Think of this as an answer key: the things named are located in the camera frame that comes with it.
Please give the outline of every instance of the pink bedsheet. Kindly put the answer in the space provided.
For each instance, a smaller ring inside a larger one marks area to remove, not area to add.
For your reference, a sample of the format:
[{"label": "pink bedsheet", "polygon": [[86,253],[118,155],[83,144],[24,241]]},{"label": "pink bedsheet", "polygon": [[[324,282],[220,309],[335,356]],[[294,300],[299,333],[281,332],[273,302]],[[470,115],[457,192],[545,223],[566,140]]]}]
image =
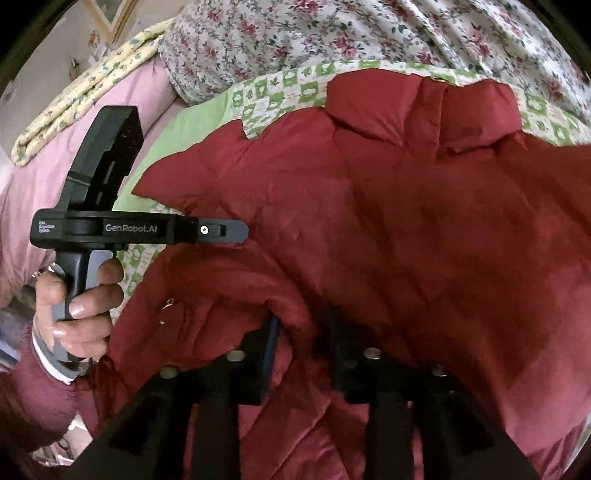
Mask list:
[{"label": "pink bedsheet", "polygon": [[6,306],[47,261],[47,251],[29,243],[33,215],[57,203],[74,156],[105,105],[138,107],[145,141],[134,168],[172,117],[186,106],[156,56],[113,87],[82,119],[47,144],[29,165],[13,170],[0,194],[0,307]]}]

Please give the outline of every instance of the wall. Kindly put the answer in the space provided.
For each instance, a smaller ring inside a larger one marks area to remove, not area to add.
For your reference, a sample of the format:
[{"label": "wall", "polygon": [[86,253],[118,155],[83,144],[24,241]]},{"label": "wall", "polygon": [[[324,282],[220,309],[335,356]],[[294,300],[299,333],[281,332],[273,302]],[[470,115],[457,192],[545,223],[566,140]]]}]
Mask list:
[{"label": "wall", "polygon": [[[142,28],[176,16],[189,3],[191,0],[139,0],[119,43]],[[94,28],[92,17],[79,1],[25,63],[15,79],[16,91],[9,101],[0,102],[0,147],[6,153],[10,153],[22,130],[70,83],[72,58],[88,58],[87,41]],[[5,168],[6,159],[0,155],[0,188],[5,181]]]},{"label": "wall", "polygon": [[15,79],[16,91],[0,104],[0,145],[5,152],[27,125],[70,83],[68,67],[76,55],[87,13],[74,4],[37,47]]}]

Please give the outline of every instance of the floral blanket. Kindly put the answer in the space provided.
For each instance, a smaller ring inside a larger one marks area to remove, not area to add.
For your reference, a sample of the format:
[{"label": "floral blanket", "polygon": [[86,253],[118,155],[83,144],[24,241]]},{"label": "floral blanket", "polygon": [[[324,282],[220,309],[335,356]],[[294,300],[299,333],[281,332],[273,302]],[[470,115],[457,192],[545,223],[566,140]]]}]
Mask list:
[{"label": "floral blanket", "polygon": [[49,104],[21,135],[11,153],[23,167],[59,132],[80,119],[96,101],[158,51],[172,19],[146,28],[102,61],[89,68]]},{"label": "floral blanket", "polygon": [[496,78],[591,122],[591,87],[517,0],[208,0],[174,20],[160,56],[179,95],[325,60],[390,60]]}]

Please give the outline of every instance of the wooden frame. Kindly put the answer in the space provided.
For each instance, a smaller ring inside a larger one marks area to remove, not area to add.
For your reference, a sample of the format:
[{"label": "wooden frame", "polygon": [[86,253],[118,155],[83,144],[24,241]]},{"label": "wooden frame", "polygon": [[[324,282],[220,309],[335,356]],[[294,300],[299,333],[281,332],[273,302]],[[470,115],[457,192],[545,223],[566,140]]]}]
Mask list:
[{"label": "wooden frame", "polygon": [[[101,41],[113,44],[121,35],[121,31],[137,2],[138,0],[84,0],[84,6],[98,26]],[[109,4],[116,5],[117,3],[119,3],[117,11],[111,10],[108,17],[101,10],[101,6],[105,8]]]}]

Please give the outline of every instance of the hand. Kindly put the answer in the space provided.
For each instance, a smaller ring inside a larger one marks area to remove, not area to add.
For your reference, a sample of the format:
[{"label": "hand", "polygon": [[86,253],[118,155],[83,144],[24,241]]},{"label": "hand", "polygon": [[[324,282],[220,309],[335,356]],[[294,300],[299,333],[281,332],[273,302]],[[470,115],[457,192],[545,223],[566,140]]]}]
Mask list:
[{"label": "hand", "polygon": [[53,351],[55,338],[72,355],[98,358],[106,352],[107,339],[113,330],[109,310],[121,305],[123,290],[117,285],[123,280],[123,267],[112,258],[98,271],[99,287],[85,291],[70,303],[70,314],[77,320],[53,323],[51,306],[64,302],[66,285],[51,272],[37,280],[35,328]]}]

